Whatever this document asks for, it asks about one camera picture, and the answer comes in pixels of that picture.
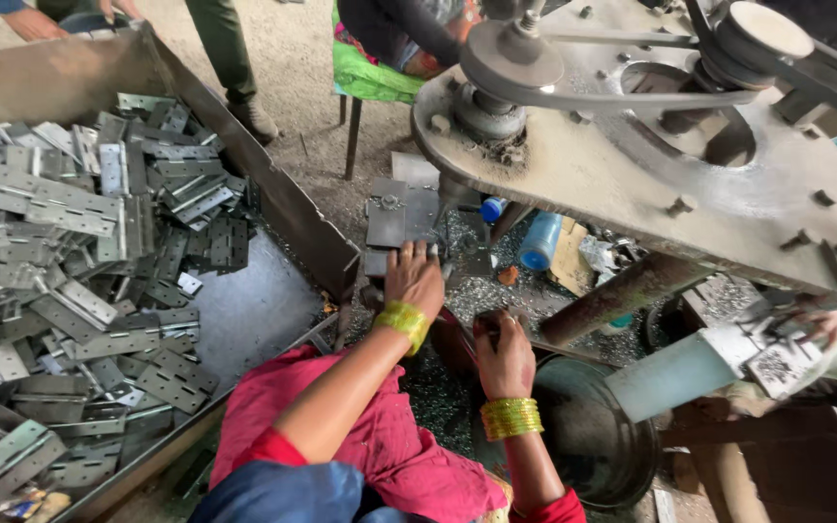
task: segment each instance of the boot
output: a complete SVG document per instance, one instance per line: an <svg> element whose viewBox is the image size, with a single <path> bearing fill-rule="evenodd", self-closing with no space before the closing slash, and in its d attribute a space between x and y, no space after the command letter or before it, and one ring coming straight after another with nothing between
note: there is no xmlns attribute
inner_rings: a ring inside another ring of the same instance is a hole
<svg viewBox="0 0 837 523"><path fill-rule="evenodd" d="M268 143L279 136L279 131L276 124L273 123L273 118L267 114L261 106L261 102L255 96L248 100L247 103L228 103L228 110L234 114L241 125L250 132L251 136L257 139L261 145L266 146Z"/></svg>

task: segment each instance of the chair leg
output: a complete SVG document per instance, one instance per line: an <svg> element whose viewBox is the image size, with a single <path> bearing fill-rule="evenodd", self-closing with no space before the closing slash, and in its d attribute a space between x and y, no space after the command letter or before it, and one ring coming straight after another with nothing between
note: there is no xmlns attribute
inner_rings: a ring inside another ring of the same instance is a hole
<svg viewBox="0 0 837 523"><path fill-rule="evenodd" d="M355 178L355 157L357 156L357 132L360 130L360 109L364 101L354 97L351 102L351 129L348 131L348 163L344 167L344 180Z"/></svg>
<svg viewBox="0 0 837 523"><path fill-rule="evenodd" d="M348 121L348 95L341 95L341 122L338 125L344 125Z"/></svg>

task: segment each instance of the hand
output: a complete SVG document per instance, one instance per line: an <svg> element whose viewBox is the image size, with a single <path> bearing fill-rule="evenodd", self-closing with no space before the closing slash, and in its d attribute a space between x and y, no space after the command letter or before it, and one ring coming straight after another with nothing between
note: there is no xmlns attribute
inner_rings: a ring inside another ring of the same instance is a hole
<svg viewBox="0 0 837 523"><path fill-rule="evenodd" d="M441 278L438 255L426 256L426 248L424 240L407 241L398 251L389 251L385 300L414 305L432 322L445 303L445 280Z"/></svg>
<svg viewBox="0 0 837 523"><path fill-rule="evenodd" d="M112 6L118 7L128 18L144 19L144 15L140 14L140 11L134 5L134 0L99 0L99 10L102 11L109 23L115 23L115 12L111 8Z"/></svg>
<svg viewBox="0 0 837 523"><path fill-rule="evenodd" d="M506 311L499 312L499 344L490 343L485 327L473 324L480 384L490 401L531 398L535 382L535 353L525 329Z"/></svg>
<svg viewBox="0 0 837 523"><path fill-rule="evenodd" d="M69 35L46 14L33 7L24 7L12 13L2 15L8 27L11 27L25 42L51 40Z"/></svg>
<svg viewBox="0 0 837 523"><path fill-rule="evenodd" d="M798 315L794 318L801 323L812 323L813 330L807 336L797 339L798 343L805 343L813 339L828 337L829 343L826 348L837 343L837 311L817 311L806 315Z"/></svg>

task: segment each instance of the bangle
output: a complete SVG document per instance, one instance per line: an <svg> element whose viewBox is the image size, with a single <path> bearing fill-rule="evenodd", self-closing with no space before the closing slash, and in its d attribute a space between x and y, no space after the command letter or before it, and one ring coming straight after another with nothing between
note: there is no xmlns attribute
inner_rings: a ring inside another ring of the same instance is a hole
<svg viewBox="0 0 837 523"><path fill-rule="evenodd" d="M378 314L377 319L373 321L374 327L383 325L395 328L408 336L409 341L412 342L412 348L405 355L413 356L425 341L428 327L432 324L415 305L393 300L386 304L383 312Z"/></svg>
<svg viewBox="0 0 837 523"><path fill-rule="evenodd" d="M529 432L544 432L538 402L532 398L496 399L482 406L486 441L499 441Z"/></svg>

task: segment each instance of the green pants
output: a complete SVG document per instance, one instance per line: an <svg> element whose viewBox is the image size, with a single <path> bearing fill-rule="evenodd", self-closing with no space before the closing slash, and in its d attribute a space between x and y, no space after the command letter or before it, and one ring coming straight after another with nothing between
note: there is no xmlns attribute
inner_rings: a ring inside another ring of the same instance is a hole
<svg viewBox="0 0 837 523"><path fill-rule="evenodd" d="M234 0L186 0L186 6L218 81L228 90L226 98L231 103L249 101L257 85ZM37 7L56 21L76 12L99 11L95 0L38 0Z"/></svg>

